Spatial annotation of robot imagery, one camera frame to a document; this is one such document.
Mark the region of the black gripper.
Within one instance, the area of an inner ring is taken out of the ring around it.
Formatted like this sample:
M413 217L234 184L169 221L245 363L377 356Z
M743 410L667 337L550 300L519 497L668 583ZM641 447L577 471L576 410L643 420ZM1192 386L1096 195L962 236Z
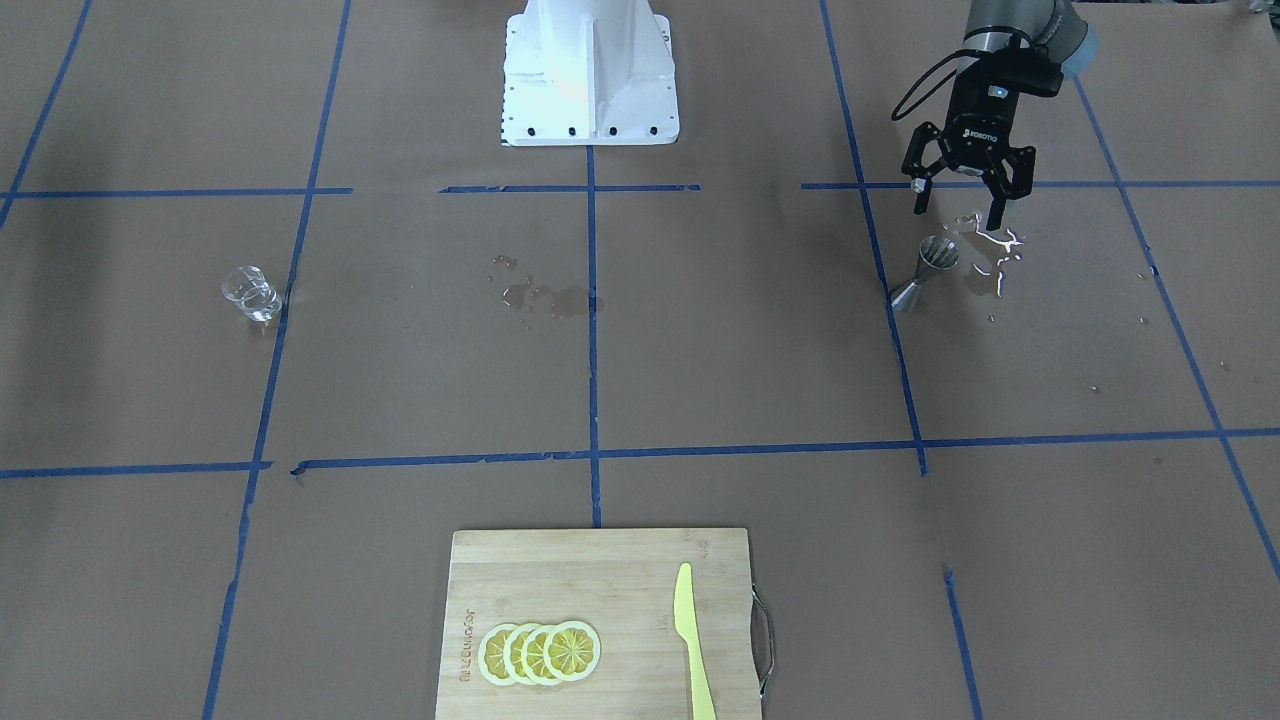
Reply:
M941 127L925 122L908 142L901 172L910 179L913 214L931 204L934 178L943 169L980 178L992 195L986 229L1004 223L1009 202L1027 197L1036 181L1036 149L1010 143L1023 94L988 85L982 59L996 51L956 50L923 73L901 99L909 115L948 81L952 94Z

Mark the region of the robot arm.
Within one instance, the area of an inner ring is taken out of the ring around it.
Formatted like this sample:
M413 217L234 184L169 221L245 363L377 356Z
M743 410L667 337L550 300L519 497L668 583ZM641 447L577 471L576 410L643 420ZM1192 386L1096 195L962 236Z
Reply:
M914 214L928 210L934 178L951 170L982 181L992 197L986 229L998 229L1007 204L1027 197L1036 181L1036 147L1010 141L1021 96L1056 97L1066 79L1092 63L1098 46L1097 33L1070 1L972 3L961 46L925 70L891 113L893 122L913 113L918 88L955 64L925 92L931 97L951 87L943 124L919 124L902 159Z

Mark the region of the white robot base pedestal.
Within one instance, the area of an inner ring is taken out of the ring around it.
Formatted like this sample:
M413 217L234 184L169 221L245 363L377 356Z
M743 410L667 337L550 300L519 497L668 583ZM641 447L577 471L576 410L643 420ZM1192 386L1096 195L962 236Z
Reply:
M500 141L658 146L681 132L669 19L648 1L529 1L506 22Z

